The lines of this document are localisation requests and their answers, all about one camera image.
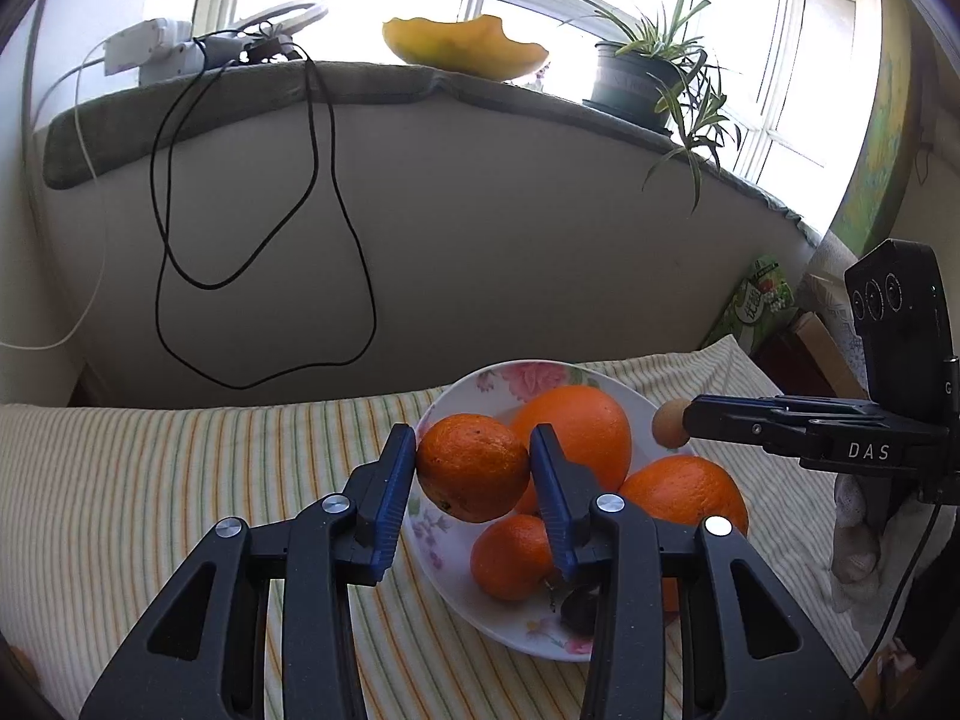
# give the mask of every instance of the silver screw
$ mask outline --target silver screw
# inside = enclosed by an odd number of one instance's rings
[[[323,503],[320,505],[327,514],[339,514],[350,508],[350,499],[346,495],[333,493],[323,498]]]
[[[733,532],[733,525],[730,524],[730,521],[726,517],[707,517],[707,521],[704,522],[704,528],[707,528],[709,533],[713,533],[714,536],[729,536]]]
[[[226,517],[217,523],[214,530],[220,538],[232,538],[243,530],[243,522],[236,517]]]
[[[597,498],[597,509],[601,512],[619,512],[623,509],[623,498],[613,493],[604,493]]]

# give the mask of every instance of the camera lens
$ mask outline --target camera lens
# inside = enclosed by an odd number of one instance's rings
[[[883,317],[883,293],[880,285],[872,280],[867,282],[867,311],[876,322]]]
[[[904,304],[904,294],[899,288],[899,281],[894,274],[887,274],[887,303],[890,304],[892,311],[899,311]]]
[[[860,294],[860,290],[853,291],[853,315],[857,319],[863,319],[863,295]]]

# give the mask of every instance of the hand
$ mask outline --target hand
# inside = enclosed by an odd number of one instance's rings
[[[920,503],[915,494],[911,495],[890,518],[880,536],[866,524],[866,499],[856,477],[837,475],[833,501],[836,504],[830,565],[833,607],[840,613],[850,612],[853,629],[869,647],[880,633],[896,586],[917,549],[933,507]],[[955,519],[956,507],[941,509],[914,576],[919,576],[942,552]],[[899,599],[899,609],[885,632],[885,640],[890,640],[896,632],[896,623],[909,591],[908,584]]]

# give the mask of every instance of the patterned cloth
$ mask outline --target patterned cloth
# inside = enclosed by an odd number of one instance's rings
[[[728,337],[703,351],[590,370],[655,403],[700,392],[759,396],[774,385]],[[416,423],[441,389],[257,409],[151,412],[0,409],[0,629],[76,717],[110,656],[174,568],[221,517],[294,517],[376,459],[392,423]],[[838,659],[863,646],[829,605],[833,476],[755,447],[693,442],[731,472],[750,541]],[[266,712],[282,717],[281,586],[271,593]],[[530,658],[460,620],[401,539],[376,589],[352,589],[357,661],[371,720],[575,718],[585,664]],[[680,630],[667,630],[665,716],[680,718]]]

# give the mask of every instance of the egg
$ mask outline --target egg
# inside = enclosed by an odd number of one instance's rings
[[[683,429],[683,412],[689,405],[688,399],[676,398],[656,410],[650,426],[656,443],[667,449],[679,449],[690,440],[690,433]]]

